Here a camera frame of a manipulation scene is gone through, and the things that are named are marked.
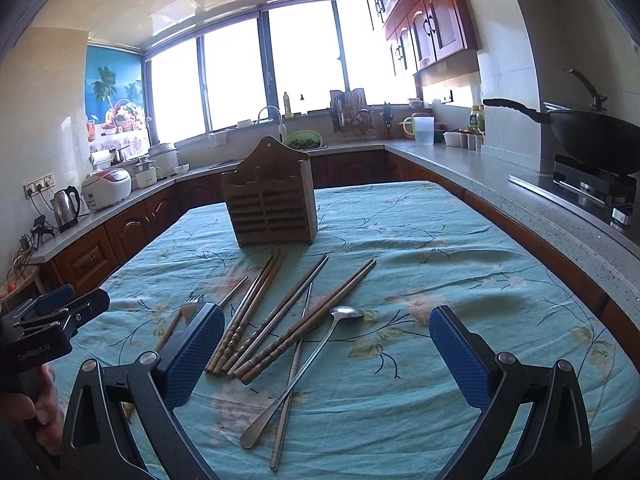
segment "electrical socket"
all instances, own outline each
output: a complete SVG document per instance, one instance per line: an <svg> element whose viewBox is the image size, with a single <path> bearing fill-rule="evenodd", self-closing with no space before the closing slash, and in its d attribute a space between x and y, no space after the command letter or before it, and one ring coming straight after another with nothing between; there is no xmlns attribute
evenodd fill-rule
<svg viewBox="0 0 640 480"><path fill-rule="evenodd" d="M55 185L56 181L53 179L53 173L49 173L45 176L41 176L33 182L25 184L24 195L28 200L31 195L35 195L36 193L49 189L50 187L54 187Z"/></svg>

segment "rice cooker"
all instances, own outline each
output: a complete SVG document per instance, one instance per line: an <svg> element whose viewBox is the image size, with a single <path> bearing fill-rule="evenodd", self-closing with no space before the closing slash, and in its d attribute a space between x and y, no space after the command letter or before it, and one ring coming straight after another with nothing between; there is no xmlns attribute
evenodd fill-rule
<svg viewBox="0 0 640 480"><path fill-rule="evenodd" d="M96 171L82 183L82 197L90 211L99 211L131 193L131 176L122 168Z"/></svg>
<svg viewBox="0 0 640 480"><path fill-rule="evenodd" d="M180 166L178 163L178 150L172 142L161 142L149 148L149 158L156 162L158 168L158 179L166 178L174 174L174 168Z"/></svg>

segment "spoon handle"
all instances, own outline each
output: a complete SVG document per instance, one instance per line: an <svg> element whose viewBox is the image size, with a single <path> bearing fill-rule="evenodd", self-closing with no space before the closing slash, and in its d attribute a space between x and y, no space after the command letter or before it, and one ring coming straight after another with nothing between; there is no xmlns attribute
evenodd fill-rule
<svg viewBox="0 0 640 480"><path fill-rule="evenodd" d="M306 369L309 368L309 365L316 358L318 352L321 351L324 344L329 341L329 338L334 332L335 326L338 324L338 321L340 321L339 318L334 319L329 332L327 332L324 338L322 338L322 341L309 356L309 359L307 359L306 362L302 365L302 368L300 368L296 376L291 380L289 384L287 384L287 387L283 390L283 392L276 398L276 400L271 403L271 406L264 410L262 414L258 418L256 418L246 430L244 430L244 433L240 436L240 445L242 447L253 447L254 444L258 441L258 437L260 437L262 430L264 430L264 427L267 425L273 414L280 407L287 395L289 395L289 392L296 385L299 378L302 377L302 375L305 373Z"/></svg>

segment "black pan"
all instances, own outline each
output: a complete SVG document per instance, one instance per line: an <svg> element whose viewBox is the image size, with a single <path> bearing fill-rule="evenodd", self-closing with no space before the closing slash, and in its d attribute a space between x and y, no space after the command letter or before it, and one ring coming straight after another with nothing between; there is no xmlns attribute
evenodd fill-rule
<svg viewBox="0 0 640 480"><path fill-rule="evenodd" d="M575 71L573 75L584 78ZM602 109L606 98L594 92L592 107ZM563 109L540 113L509 99L482 102L485 106L512 108L539 124L549 124L566 152L587 166L622 175L640 171L640 128L632 123L597 111Z"/></svg>

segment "countertop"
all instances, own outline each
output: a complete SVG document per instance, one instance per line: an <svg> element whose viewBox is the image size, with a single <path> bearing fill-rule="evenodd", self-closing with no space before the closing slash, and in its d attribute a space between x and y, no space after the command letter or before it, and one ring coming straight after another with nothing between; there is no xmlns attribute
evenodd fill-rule
<svg viewBox="0 0 640 480"><path fill-rule="evenodd" d="M564 254L604 290L640 328L640 261L609 235L574 213L509 182L510 173L531 173L479 152L443 144L420 146L412 140L339 144L312 150L311 156L386 150L459 184L511 216ZM132 192L115 206L79 219L77 226L43 243L31 263L41 264L109 218L162 189L208 174L235 168L237 163L194 168Z"/></svg>

